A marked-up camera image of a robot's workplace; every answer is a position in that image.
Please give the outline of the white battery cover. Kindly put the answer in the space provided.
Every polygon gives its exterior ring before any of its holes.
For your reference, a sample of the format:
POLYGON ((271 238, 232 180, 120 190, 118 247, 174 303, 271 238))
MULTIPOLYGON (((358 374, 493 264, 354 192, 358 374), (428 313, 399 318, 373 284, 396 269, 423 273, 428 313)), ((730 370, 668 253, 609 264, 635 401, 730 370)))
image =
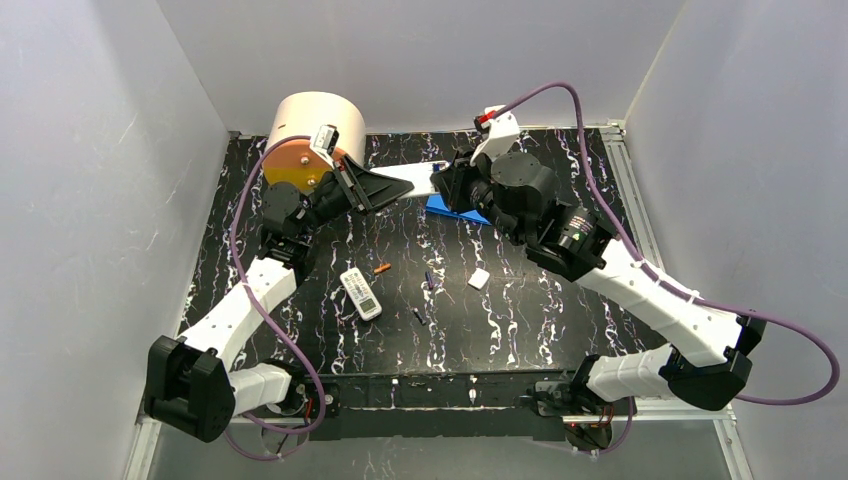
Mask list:
POLYGON ((490 278, 490 273, 481 268, 476 268, 469 277, 467 284, 475 290, 482 290, 490 278))

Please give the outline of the long white remote control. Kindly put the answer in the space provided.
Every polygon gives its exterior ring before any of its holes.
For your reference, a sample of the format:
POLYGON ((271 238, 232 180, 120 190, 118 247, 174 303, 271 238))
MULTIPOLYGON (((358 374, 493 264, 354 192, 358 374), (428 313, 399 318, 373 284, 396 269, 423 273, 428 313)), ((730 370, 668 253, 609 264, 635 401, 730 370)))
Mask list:
POLYGON ((413 189, 410 192, 403 194, 402 198, 429 197, 437 194, 430 181, 430 176, 434 172, 432 169, 433 163, 444 163, 446 166, 449 166, 447 161, 427 161, 421 163, 375 167, 372 168, 371 171, 376 174, 412 183, 413 189))

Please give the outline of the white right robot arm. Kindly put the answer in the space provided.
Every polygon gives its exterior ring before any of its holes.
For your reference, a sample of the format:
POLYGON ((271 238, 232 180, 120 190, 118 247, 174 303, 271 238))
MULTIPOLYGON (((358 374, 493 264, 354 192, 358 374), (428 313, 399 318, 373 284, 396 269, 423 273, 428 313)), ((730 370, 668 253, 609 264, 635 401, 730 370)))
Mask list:
POLYGON ((479 213, 537 266, 606 297, 665 339, 639 354, 587 356, 564 389, 566 399, 590 407, 626 397, 678 398, 718 411, 746 386, 748 355, 763 322, 700 306, 693 293, 667 291, 608 221, 558 200, 554 172, 534 156, 456 157, 430 181, 451 211, 479 213))

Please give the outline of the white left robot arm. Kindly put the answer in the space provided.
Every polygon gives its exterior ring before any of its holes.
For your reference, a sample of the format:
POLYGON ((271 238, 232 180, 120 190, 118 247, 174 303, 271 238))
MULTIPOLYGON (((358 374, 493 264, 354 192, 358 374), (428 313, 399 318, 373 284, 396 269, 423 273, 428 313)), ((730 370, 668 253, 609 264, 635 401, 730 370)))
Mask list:
POLYGON ((281 337, 296 365, 266 360, 236 370, 237 354, 261 325, 281 333, 270 314, 312 270, 308 232, 350 211, 374 213, 401 198, 428 196, 431 172, 428 163, 366 170, 343 159, 314 187, 269 186, 257 256, 244 266, 239 253, 232 255, 238 284, 177 338, 162 336, 150 347, 144 413, 203 442, 220 437, 233 418, 267 405, 309 409, 301 430, 313 430, 326 413, 325 389, 292 339, 281 337))

